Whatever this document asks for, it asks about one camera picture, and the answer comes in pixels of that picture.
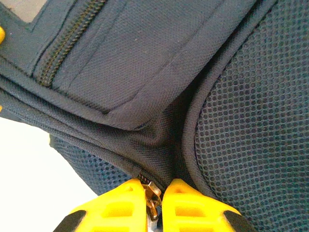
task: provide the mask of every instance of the yellow plastic tab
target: yellow plastic tab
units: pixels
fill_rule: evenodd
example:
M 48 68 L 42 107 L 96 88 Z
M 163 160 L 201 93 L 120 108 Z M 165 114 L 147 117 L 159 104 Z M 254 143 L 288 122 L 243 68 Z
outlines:
M 2 27 L 0 27 L 0 43 L 4 40 L 5 32 Z
M 206 197 L 180 179 L 174 179 L 162 202 L 164 232 L 234 232 L 224 211 L 233 207 Z
M 145 192 L 138 179 L 123 183 L 71 213 L 78 210 L 87 213 L 76 232 L 147 231 Z

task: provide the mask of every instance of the zipper pull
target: zipper pull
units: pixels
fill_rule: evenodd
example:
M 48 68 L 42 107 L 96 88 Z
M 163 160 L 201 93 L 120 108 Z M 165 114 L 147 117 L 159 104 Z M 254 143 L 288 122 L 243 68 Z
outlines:
M 149 184 L 143 184 L 142 186 L 145 190 L 147 214 L 151 221 L 157 221 L 158 211 L 156 208 L 162 204 L 161 190 L 152 181 Z

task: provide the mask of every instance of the navy mesh panel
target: navy mesh panel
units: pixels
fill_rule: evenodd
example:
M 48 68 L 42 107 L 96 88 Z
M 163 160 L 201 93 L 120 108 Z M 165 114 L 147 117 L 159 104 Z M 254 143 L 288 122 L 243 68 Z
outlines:
M 309 231 L 309 2 L 280 0 L 235 54 L 196 127 L 219 200 L 258 231 Z
M 129 175 L 110 163 L 63 140 L 54 138 L 53 147 L 97 195 L 108 192 L 131 179 Z

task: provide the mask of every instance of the white background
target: white background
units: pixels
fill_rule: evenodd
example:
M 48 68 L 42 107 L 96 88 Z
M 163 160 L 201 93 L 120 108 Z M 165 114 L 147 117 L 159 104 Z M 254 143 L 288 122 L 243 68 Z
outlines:
M 49 146 L 49 135 L 0 118 L 0 231 L 52 232 L 96 194 Z

